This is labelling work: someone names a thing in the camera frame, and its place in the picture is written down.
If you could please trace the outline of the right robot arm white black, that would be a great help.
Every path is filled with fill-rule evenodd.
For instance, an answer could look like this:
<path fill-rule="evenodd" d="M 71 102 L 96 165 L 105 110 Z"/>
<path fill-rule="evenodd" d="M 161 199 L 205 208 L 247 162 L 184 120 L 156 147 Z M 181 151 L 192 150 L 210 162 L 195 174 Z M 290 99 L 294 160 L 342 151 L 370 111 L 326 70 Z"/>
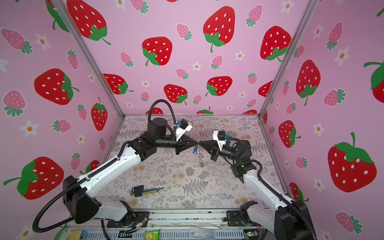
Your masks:
<path fill-rule="evenodd" d="M 222 157 L 229 162 L 234 176 L 268 206 L 264 210 L 255 203 L 246 204 L 243 208 L 245 221 L 263 226 L 277 240 L 317 239 L 306 204 L 285 196 L 262 177 L 263 165 L 251 158 L 252 150 L 248 141 L 230 138 L 223 141 L 201 141 L 198 145 L 211 154 L 212 160 Z"/>

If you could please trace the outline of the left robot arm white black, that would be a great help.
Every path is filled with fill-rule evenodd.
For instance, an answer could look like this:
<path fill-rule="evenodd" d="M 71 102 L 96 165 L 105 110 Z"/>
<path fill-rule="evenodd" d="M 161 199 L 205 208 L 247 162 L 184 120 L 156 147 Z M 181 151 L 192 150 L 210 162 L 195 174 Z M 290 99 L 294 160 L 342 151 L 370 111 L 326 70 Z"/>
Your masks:
<path fill-rule="evenodd" d="M 192 129 L 192 124 L 185 119 L 177 121 L 175 114 L 171 115 L 173 122 L 170 126 L 167 120 L 152 119 L 149 114 L 147 130 L 138 138 L 124 142 L 117 155 L 78 178 L 67 177 L 63 182 L 63 191 L 37 214 L 32 225 L 33 231 L 44 233 L 71 221 L 83 224 L 92 219 L 128 223 L 130 218 L 128 204 L 101 203 L 96 200 L 96 196 L 122 173 L 155 154 L 158 148 L 172 148 L 179 154 L 197 144 L 195 140 L 185 135 Z M 57 224 L 41 228 L 39 223 L 43 215 L 59 199 L 63 200 L 71 216 Z"/>

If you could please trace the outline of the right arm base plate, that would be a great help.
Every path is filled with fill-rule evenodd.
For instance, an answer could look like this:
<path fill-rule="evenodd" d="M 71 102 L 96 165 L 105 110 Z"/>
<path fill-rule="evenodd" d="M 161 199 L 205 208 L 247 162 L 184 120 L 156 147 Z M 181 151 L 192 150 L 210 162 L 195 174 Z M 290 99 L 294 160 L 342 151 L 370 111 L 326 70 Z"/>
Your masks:
<path fill-rule="evenodd" d="M 230 227 L 260 227 L 256 222 L 249 219 L 245 210 L 230 210 L 226 211 L 226 217 L 223 219 L 224 223 L 227 223 Z"/>

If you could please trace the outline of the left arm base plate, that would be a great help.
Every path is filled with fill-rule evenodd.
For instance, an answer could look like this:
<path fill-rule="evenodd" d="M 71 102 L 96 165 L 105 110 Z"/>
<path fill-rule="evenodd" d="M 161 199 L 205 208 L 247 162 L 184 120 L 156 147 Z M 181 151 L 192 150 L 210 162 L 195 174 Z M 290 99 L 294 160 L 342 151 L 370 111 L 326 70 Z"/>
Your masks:
<path fill-rule="evenodd" d="M 134 211 L 128 212 L 122 220 L 116 222 L 109 220 L 107 228 L 135 228 L 137 225 L 142 224 L 140 228 L 145 228 L 149 220 L 150 212 L 147 211 Z"/>

